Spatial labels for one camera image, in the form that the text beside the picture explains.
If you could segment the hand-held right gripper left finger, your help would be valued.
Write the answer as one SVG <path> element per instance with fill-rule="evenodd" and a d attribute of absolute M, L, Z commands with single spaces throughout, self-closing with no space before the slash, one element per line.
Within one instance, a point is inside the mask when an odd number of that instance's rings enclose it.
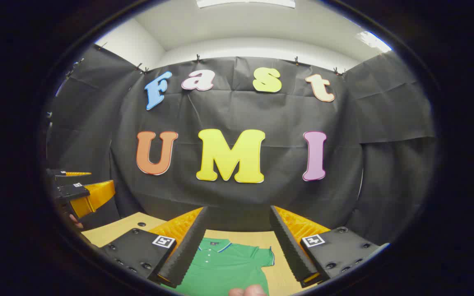
<path fill-rule="evenodd" d="M 100 252 L 136 277 L 175 288 L 192 264 L 207 221 L 208 208 L 201 207 L 150 231 L 134 227 L 100 247 Z"/>

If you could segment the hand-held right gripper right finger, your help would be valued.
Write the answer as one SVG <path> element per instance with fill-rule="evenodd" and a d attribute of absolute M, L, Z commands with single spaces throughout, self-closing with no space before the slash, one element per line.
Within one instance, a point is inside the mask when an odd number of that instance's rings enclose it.
<path fill-rule="evenodd" d="M 390 245 L 371 242 L 345 226 L 328 229 L 278 206 L 270 208 L 270 223 L 303 288 L 347 274 Z"/>

